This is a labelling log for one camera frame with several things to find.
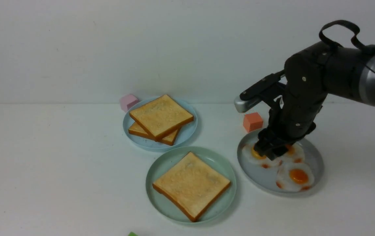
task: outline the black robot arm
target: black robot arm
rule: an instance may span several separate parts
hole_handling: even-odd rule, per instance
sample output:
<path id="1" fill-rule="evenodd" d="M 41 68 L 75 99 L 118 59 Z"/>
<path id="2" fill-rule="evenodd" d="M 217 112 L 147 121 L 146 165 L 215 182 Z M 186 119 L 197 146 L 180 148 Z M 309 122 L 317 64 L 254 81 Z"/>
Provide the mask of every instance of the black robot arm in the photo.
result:
<path id="1" fill-rule="evenodd" d="M 333 25 L 354 32 L 355 48 L 344 48 L 324 36 L 323 30 Z M 330 22 L 321 29 L 320 42 L 292 55 L 284 70 L 261 79 L 236 98 L 238 112 L 260 101 L 270 106 L 268 126 L 259 132 L 254 147 L 260 155 L 273 160 L 287 151 L 285 145 L 311 133 L 328 94 L 375 106 L 375 45 L 363 45 L 357 39 L 359 31 L 349 21 Z M 284 75 L 286 85 L 279 82 Z"/>

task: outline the gray plate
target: gray plate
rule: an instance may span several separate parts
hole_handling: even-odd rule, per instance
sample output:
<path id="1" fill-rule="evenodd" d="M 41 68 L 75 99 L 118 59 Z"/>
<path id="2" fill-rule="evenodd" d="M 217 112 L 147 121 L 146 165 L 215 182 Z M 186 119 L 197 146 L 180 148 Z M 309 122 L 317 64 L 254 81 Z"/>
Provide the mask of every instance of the gray plate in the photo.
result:
<path id="1" fill-rule="evenodd" d="M 248 133 L 242 138 L 237 147 L 237 158 L 241 169 L 249 178 L 249 180 L 255 184 L 258 188 L 267 191 L 271 194 L 284 197 L 298 197 L 305 196 L 315 192 L 317 184 L 319 184 L 323 173 L 324 173 L 324 163 L 320 152 L 312 145 L 308 140 L 302 139 L 297 142 L 298 145 L 304 150 L 305 160 L 304 162 L 309 164 L 313 174 L 314 174 L 314 184 L 313 187 L 307 191 L 303 192 L 290 192 L 287 190 L 280 189 L 276 186 L 275 178 L 278 168 L 263 169 L 258 165 L 253 165 L 246 160 L 246 157 L 242 154 L 242 147 L 246 144 L 254 144 L 258 140 L 258 133 L 260 130 L 255 130 Z"/>

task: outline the pink cube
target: pink cube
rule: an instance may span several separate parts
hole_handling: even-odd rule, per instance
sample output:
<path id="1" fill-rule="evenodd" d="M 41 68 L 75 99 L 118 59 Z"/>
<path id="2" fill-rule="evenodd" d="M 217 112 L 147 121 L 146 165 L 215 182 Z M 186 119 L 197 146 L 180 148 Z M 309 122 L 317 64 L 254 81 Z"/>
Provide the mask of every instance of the pink cube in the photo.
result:
<path id="1" fill-rule="evenodd" d="M 254 112 L 246 114 L 243 120 L 243 126 L 246 129 L 247 133 L 257 130 L 264 125 L 264 120 L 261 118 L 259 113 Z"/>
<path id="2" fill-rule="evenodd" d="M 139 102 L 138 98 L 136 98 L 132 94 L 125 95 L 125 96 L 123 96 L 122 98 L 119 99 L 120 108 L 124 112 L 128 112 L 128 110 L 131 107 L 133 107 L 135 104 L 137 104 L 138 102 Z"/>

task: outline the slice of toast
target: slice of toast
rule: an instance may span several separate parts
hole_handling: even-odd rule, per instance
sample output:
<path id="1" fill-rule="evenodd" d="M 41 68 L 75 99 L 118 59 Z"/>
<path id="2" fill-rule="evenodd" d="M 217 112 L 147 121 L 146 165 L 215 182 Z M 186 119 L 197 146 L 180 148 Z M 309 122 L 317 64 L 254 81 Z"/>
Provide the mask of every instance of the slice of toast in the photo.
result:
<path id="1" fill-rule="evenodd" d="M 160 139 L 158 142 L 167 144 L 169 146 L 173 146 L 174 141 L 176 141 L 177 135 L 179 134 L 179 131 L 181 130 L 181 127 L 178 128 L 176 131 L 173 131 L 168 136 L 165 136 L 164 138 Z M 154 140 L 154 137 L 150 136 L 138 123 L 134 122 L 131 127 L 128 129 L 128 133 L 136 136 L 140 136 L 146 139 Z"/>
<path id="2" fill-rule="evenodd" d="M 194 119 L 166 94 L 130 111 L 129 116 L 156 142 Z"/>
<path id="3" fill-rule="evenodd" d="M 189 152 L 158 178 L 153 188 L 196 222 L 230 185 L 229 179 Z"/>

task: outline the egg yolk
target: egg yolk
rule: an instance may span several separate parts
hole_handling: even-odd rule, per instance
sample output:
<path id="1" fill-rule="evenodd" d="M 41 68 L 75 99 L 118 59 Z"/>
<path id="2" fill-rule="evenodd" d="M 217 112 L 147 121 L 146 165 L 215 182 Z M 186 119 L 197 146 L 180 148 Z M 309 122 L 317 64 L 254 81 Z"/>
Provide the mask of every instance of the egg yolk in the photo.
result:
<path id="1" fill-rule="evenodd" d="M 255 151 L 253 148 L 252 148 L 252 156 L 255 157 L 258 160 L 266 159 L 266 156 L 259 155 L 259 153 L 257 151 Z"/>
<path id="2" fill-rule="evenodd" d="M 292 145 L 285 145 L 285 147 L 288 149 L 287 153 L 292 155 L 295 153 L 295 148 Z"/>
<path id="3" fill-rule="evenodd" d="M 304 170 L 300 170 L 300 169 L 290 170 L 289 177 L 296 184 L 306 184 L 308 182 L 308 175 L 304 172 Z"/>

